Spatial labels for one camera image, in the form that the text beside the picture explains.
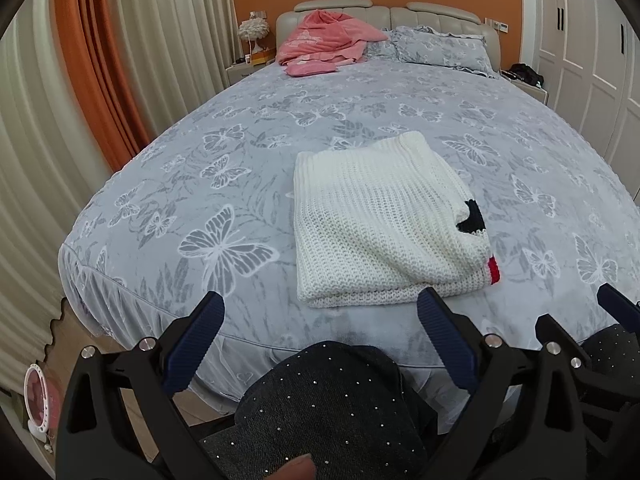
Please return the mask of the person's hand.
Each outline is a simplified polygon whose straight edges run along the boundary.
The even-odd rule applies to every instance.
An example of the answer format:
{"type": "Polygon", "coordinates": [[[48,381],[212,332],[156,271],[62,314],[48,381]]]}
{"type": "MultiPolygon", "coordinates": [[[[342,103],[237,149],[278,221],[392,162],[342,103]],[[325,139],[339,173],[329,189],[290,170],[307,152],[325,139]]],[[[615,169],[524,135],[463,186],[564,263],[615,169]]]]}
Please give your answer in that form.
{"type": "Polygon", "coordinates": [[[310,454],[304,454],[289,460],[266,480],[314,480],[317,468],[310,454]]]}

